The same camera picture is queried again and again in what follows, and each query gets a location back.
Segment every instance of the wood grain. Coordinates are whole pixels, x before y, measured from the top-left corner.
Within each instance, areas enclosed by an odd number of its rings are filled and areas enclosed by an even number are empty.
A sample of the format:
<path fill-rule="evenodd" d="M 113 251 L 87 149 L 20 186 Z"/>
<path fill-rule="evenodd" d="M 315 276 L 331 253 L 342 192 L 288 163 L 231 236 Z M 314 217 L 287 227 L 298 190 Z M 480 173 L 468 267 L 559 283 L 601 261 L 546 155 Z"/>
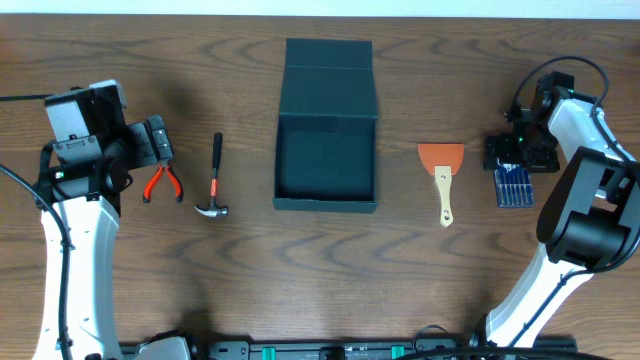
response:
<path fill-rule="evenodd" d="M 380 120 L 373 215 L 273 210 L 274 150 L 287 37 L 372 40 Z M 466 333 L 498 305 L 536 247 L 535 223 L 558 174 L 533 179 L 537 205 L 500 210 L 482 171 L 486 135 L 533 67 L 564 54 L 608 72 L 607 121 L 640 153 L 640 23 L 483 19 L 338 19 L 209 16 L 0 17 L 0 96 L 61 92 L 116 78 L 128 122 L 161 114 L 185 187 L 168 181 L 141 201 L 154 169 L 133 172 L 122 194 L 114 302 L 121 341 L 175 326 L 266 339 L 409 337 L 425 324 Z M 599 79 L 561 64 L 586 93 Z M 525 92 L 530 100 L 531 89 Z M 213 133 L 225 134 L 220 201 L 206 201 Z M 0 159 L 35 181 L 53 138 L 42 103 L 0 106 Z M 417 142 L 463 142 L 453 179 L 454 224 L 438 224 L 438 198 Z M 42 316 L 45 246 L 29 196 L 0 177 L 0 357 L 27 359 Z M 640 355 L 640 260 L 596 276 L 561 307 L 548 334 L 583 351 Z"/>

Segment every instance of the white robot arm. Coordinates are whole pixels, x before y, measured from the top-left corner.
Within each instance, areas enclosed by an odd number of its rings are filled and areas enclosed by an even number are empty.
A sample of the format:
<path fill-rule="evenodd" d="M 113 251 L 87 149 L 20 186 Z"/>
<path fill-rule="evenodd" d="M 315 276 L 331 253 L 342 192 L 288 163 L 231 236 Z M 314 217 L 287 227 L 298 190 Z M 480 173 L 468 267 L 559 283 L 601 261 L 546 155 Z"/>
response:
<path fill-rule="evenodd" d="M 538 110 L 541 120 L 532 126 L 542 125 L 557 140 L 569 163 L 569 174 L 563 175 L 543 208 L 538 222 L 541 243 L 533 260 L 509 296 L 486 318 L 486 341 L 499 347 L 533 346 L 562 302 L 591 279 L 590 270 L 619 258 L 637 242 L 638 211 L 633 202 L 638 185 L 630 181 L 631 170 L 620 153 L 627 161 L 635 160 L 615 141 L 602 109 L 596 108 L 595 117 L 591 116 L 597 102 L 576 98 L 572 88 L 563 88 L 554 80 L 547 82 L 551 84 L 546 89 L 544 83 L 538 83 L 542 90 L 538 89 L 537 96 L 549 97 L 540 102 L 553 105 L 548 105 L 548 117 Z M 618 212 L 592 208 L 594 196 L 615 203 Z M 580 244 L 578 237 L 588 239 Z M 558 253 L 550 256 L 551 249 Z"/>
<path fill-rule="evenodd" d="M 45 99 L 56 135 L 41 156 L 36 187 L 53 204 L 68 231 L 67 334 L 58 332 L 63 254 L 60 228 L 42 212 L 47 244 L 45 305 L 34 360 L 125 359 L 116 335 L 113 310 L 113 247 L 120 227 L 119 193 L 132 178 L 128 171 L 172 156 L 159 116 L 126 125 L 126 100 L 114 80 Z M 61 166 L 50 168 L 55 149 Z M 59 341 L 68 339 L 63 354 Z M 190 359 L 187 341 L 172 336 L 143 345 L 136 359 Z"/>

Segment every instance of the wooden handle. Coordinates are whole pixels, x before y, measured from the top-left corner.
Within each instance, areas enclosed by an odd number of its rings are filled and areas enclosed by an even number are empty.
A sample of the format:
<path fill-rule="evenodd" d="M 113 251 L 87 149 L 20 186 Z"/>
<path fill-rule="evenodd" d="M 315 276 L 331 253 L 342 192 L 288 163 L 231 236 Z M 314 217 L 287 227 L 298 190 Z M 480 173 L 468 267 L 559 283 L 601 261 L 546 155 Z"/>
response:
<path fill-rule="evenodd" d="M 440 225 L 447 227 L 453 223 L 453 213 L 451 212 L 451 202 L 449 193 L 451 191 L 451 166 L 436 166 L 436 186 L 440 193 Z"/>

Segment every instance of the red pliers handle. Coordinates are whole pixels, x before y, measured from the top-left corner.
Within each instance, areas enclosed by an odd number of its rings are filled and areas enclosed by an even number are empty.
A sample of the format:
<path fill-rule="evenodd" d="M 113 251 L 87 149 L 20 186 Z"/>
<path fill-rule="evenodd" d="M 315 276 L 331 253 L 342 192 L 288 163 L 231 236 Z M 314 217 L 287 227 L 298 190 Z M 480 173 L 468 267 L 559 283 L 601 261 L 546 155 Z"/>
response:
<path fill-rule="evenodd" d="M 176 201 L 177 202 L 182 201 L 182 196 L 184 195 L 182 192 L 182 184 L 180 183 L 180 180 L 178 180 L 178 177 L 176 176 L 176 174 L 173 172 L 173 169 L 171 169 L 171 165 L 166 165 L 166 166 L 158 165 L 158 170 L 156 170 L 156 173 L 153 175 L 151 180 L 149 180 L 149 182 L 147 183 L 147 186 L 145 186 L 144 188 L 144 193 L 142 194 L 142 201 L 144 201 L 145 203 L 148 203 L 151 201 L 151 192 L 153 191 L 153 188 L 156 187 L 156 184 L 158 183 L 158 181 L 160 181 L 160 178 L 164 174 L 165 170 L 167 171 L 169 180 L 171 180 L 171 183 L 173 184 L 173 188 L 176 191 Z"/>

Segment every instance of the open box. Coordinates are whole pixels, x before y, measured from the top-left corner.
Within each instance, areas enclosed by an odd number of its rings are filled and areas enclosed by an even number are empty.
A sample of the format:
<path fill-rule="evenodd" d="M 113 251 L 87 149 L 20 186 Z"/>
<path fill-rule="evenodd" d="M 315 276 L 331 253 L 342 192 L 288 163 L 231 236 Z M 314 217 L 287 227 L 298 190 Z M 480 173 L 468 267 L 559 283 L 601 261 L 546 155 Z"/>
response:
<path fill-rule="evenodd" d="M 274 207 L 374 212 L 377 119 L 371 42 L 287 39 Z"/>

